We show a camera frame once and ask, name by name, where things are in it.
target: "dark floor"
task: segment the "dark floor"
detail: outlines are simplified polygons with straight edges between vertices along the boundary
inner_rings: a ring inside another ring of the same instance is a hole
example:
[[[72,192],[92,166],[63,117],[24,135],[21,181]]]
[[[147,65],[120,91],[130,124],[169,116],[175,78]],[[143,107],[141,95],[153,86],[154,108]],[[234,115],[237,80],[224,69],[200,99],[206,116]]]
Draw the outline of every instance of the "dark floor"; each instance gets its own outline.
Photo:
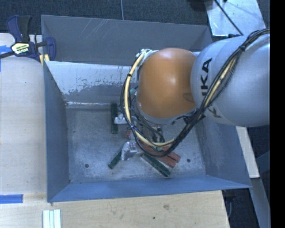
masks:
[[[270,27],[270,0],[257,0],[264,23]],[[7,32],[6,20],[15,14],[31,15],[28,32],[41,34],[40,15],[122,19],[208,25],[205,5],[201,0],[0,0],[0,32]],[[249,128],[256,158],[269,150],[269,126]],[[262,174],[270,201],[270,171]],[[231,228],[258,228],[249,190],[235,190]]]

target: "blue clamp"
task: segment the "blue clamp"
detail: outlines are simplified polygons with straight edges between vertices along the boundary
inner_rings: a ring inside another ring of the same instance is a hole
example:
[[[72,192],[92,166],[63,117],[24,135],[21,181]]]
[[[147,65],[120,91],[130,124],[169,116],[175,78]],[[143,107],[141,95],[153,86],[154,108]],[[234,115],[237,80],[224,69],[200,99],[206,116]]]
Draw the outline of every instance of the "blue clamp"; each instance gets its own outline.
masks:
[[[35,43],[31,42],[28,34],[28,25],[31,16],[14,15],[10,17],[7,22],[9,33],[14,37],[15,44],[10,48],[17,57],[29,57],[40,62],[40,53],[38,47],[47,46],[47,54],[50,60],[54,60],[56,56],[56,43],[53,37],[48,37],[44,42]]]

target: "gray surface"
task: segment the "gray surface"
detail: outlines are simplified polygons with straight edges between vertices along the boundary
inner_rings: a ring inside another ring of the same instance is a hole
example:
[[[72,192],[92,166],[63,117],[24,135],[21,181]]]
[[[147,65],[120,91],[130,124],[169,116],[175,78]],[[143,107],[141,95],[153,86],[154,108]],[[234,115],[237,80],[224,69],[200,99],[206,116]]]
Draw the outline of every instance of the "gray surface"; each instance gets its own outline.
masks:
[[[252,187],[249,188],[251,199],[256,212],[256,217],[260,228],[271,227],[270,206],[264,189],[262,179],[251,180]]]
[[[42,36],[53,36],[55,61],[131,65],[143,48],[203,49],[207,26],[42,15]]]
[[[257,0],[217,1],[244,35],[266,28]],[[240,34],[213,0],[206,1],[205,6],[212,35]]]
[[[110,121],[110,108],[67,110],[71,183],[164,178],[139,155],[120,161],[113,170],[108,167],[123,144],[129,141],[125,136],[127,125],[120,125],[118,134],[111,134]],[[169,129],[164,128],[166,139],[175,137],[183,126],[182,121]],[[181,160],[171,170],[171,178],[206,174],[195,131],[175,152]]]
[[[55,196],[69,183],[67,116],[62,95],[48,67],[44,65],[47,197]]]

